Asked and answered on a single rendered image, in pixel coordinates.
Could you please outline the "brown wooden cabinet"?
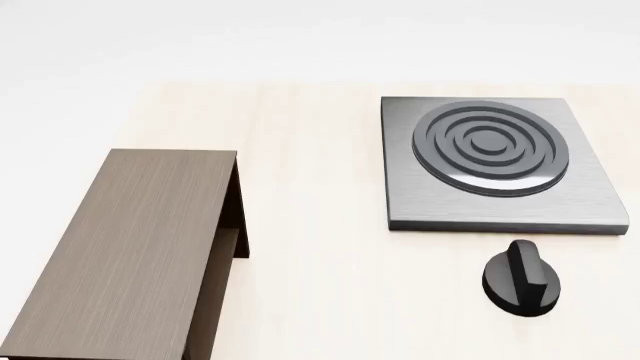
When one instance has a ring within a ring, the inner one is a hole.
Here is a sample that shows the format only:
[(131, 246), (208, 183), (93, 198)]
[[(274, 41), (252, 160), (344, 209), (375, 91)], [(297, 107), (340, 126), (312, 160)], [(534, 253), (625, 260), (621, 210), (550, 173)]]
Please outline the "brown wooden cabinet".
[(112, 149), (0, 358), (211, 360), (249, 255), (236, 152)]

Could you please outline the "black round stove burner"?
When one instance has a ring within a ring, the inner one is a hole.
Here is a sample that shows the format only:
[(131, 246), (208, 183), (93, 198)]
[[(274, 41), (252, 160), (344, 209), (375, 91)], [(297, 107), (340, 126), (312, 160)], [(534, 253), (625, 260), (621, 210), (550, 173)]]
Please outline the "black round stove burner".
[(421, 117), (412, 150), (442, 182), (487, 197), (525, 197), (565, 176), (566, 140), (528, 110), (497, 101), (455, 101)]

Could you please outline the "black stove knob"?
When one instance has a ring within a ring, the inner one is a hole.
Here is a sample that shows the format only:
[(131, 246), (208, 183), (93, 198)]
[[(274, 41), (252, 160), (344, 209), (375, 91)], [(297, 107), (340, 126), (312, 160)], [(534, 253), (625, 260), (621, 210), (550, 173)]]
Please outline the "black stove knob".
[(482, 287), (494, 305), (520, 317), (548, 314), (561, 293), (557, 273), (526, 239), (514, 240), (486, 263)]

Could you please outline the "grey metal stove plate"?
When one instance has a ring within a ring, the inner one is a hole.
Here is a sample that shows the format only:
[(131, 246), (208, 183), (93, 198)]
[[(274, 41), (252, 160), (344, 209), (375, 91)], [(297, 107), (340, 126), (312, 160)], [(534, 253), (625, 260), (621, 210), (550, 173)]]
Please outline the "grey metal stove plate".
[[(482, 196), (437, 179), (415, 158), (412, 135), (422, 116), (455, 101), (497, 101), (541, 116), (567, 142), (565, 176), (525, 197)], [(380, 116), (391, 230), (622, 235), (629, 228), (620, 197), (563, 99), (385, 97)]]

